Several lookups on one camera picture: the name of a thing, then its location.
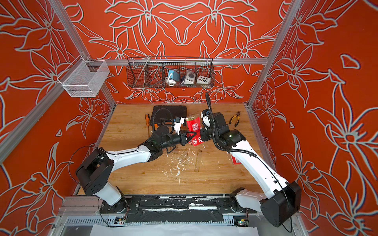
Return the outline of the red ruler set package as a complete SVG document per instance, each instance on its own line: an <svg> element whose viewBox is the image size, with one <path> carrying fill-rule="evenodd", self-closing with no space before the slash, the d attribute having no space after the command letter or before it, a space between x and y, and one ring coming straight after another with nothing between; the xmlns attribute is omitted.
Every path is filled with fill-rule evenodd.
<svg viewBox="0 0 378 236"><path fill-rule="evenodd" d="M232 159L232 162L233 162L234 165L240 165L241 164L241 162L232 155L231 155L231 159Z"/></svg>
<svg viewBox="0 0 378 236"><path fill-rule="evenodd" d="M195 132L195 136L190 143L195 147L203 143L201 139L201 120L198 114L190 114L186 118L187 127L190 132Z"/></svg>

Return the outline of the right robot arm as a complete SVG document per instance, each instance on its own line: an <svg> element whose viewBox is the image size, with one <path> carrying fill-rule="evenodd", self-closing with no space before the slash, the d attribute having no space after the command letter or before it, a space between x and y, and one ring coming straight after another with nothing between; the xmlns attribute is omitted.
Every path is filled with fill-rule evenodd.
<svg viewBox="0 0 378 236"><path fill-rule="evenodd" d="M236 192L238 206L261 212L274 227L280 227L300 209L302 188L297 182L289 183L274 171L252 148L239 130L231 130L222 113L214 113L210 95L205 94L207 110L202 111L204 128L202 141L213 141L215 147L235 157L253 176L263 193L246 189Z"/></svg>

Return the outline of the clear triangle ruler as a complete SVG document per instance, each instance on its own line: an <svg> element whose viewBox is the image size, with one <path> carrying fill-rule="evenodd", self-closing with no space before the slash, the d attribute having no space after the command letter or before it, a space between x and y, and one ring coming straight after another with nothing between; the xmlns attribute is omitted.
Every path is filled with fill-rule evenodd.
<svg viewBox="0 0 378 236"><path fill-rule="evenodd" d="M189 163L189 154L188 154L188 149L186 148L182 152L182 154L179 158L179 164L186 166L188 163Z"/></svg>

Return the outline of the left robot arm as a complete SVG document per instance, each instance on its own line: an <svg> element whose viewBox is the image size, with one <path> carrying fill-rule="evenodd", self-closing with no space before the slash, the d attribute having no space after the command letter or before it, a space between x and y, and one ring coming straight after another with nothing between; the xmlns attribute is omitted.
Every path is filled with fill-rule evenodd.
<svg viewBox="0 0 378 236"><path fill-rule="evenodd" d="M110 174L127 166L154 161L163 154L163 150L177 145L184 146L195 136L194 131L180 131L177 134L168 127L159 127L145 142L135 148L121 151L94 148L75 174L86 195L95 195L111 207L124 207L126 200L121 191L108 181Z"/></svg>

